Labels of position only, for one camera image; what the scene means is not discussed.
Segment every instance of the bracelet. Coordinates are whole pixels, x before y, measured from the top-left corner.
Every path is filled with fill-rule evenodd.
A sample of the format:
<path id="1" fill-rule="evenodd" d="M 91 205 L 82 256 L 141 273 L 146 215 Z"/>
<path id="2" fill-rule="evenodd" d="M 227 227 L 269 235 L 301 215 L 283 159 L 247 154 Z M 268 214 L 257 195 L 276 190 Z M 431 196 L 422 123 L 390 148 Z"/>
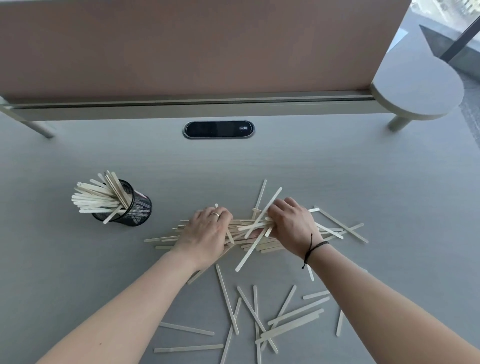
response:
<path id="1" fill-rule="evenodd" d="M 308 258 L 310 257 L 310 254 L 312 254 L 312 252 L 316 249 L 316 248 L 320 248 L 322 245 L 325 245 L 325 244 L 329 244 L 329 242 L 321 242 L 321 243 L 318 243 L 317 245 L 315 245 L 313 248 L 312 248 L 312 244 L 313 244 L 313 234 L 310 234 L 310 246 L 308 248 L 308 251 L 307 251 L 307 254 L 305 254 L 305 260 L 303 261 L 303 267 L 302 269 L 305 268 L 305 266 L 308 264 Z"/>

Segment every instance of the hand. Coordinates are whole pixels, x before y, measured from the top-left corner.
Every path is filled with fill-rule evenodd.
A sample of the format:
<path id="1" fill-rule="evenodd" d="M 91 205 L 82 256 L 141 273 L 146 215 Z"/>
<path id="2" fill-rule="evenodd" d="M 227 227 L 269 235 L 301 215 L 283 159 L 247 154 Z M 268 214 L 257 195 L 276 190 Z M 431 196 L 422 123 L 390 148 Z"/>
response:
<path id="1" fill-rule="evenodd" d="M 268 214 L 276 224 L 270 235 L 302 259 L 309 249 L 311 234 L 312 246 L 323 241 L 312 214 L 291 197 L 285 200 L 276 199 L 268 209 Z"/>
<path id="2" fill-rule="evenodd" d="M 185 254 L 192 261 L 195 271 L 208 268 L 223 252 L 225 235 L 232 218 L 232 214 L 224 207 L 198 210 L 188 221 L 171 251 Z"/>

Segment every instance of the round side table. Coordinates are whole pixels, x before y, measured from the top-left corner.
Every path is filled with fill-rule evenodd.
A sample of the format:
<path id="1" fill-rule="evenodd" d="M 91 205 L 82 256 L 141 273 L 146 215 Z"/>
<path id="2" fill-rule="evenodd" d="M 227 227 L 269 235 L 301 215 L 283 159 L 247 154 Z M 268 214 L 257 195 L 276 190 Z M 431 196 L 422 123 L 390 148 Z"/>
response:
<path id="1" fill-rule="evenodd" d="M 434 120 L 460 105 L 463 82 L 441 59 L 411 54 L 396 59 L 387 54 L 370 86 L 377 102 L 396 116 L 388 128 L 396 132 L 412 120 Z"/>

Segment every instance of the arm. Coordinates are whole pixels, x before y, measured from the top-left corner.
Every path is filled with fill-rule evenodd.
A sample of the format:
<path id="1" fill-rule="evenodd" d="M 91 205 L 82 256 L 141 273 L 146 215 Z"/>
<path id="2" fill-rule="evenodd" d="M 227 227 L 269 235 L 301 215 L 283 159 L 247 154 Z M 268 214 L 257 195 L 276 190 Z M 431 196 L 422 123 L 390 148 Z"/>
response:
<path id="1" fill-rule="evenodd" d="M 275 236 L 302 260 L 322 241 L 311 214 L 292 198 L 269 209 Z M 318 274 L 378 364 L 480 363 L 480 351 L 440 321 L 364 272 L 334 247 L 315 249 L 308 264 Z"/>
<path id="2" fill-rule="evenodd" d="M 197 211 L 174 248 L 64 337 L 38 364 L 138 363 L 188 278 L 212 265 L 222 253 L 231 219 L 224 207 Z"/>

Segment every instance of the mesh pencil cup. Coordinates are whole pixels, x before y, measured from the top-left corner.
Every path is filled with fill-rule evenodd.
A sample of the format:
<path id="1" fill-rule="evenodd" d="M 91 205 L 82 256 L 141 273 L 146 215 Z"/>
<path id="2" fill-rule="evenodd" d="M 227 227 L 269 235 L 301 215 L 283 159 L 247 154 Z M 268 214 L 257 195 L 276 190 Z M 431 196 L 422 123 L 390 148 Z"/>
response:
<path id="1" fill-rule="evenodd" d="M 132 202 L 123 215 L 113 218 L 110 222 L 118 222 L 127 226 L 142 225 L 148 220 L 152 213 L 152 201 L 145 195 L 137 192 L 133 189 L 132 185 L 124 180 L 120 180 L 123 190 L 132 196 Z M 97 220 L 105 220 L 110 213 L 109 212 L 94 212 L 93 217 Z"/>

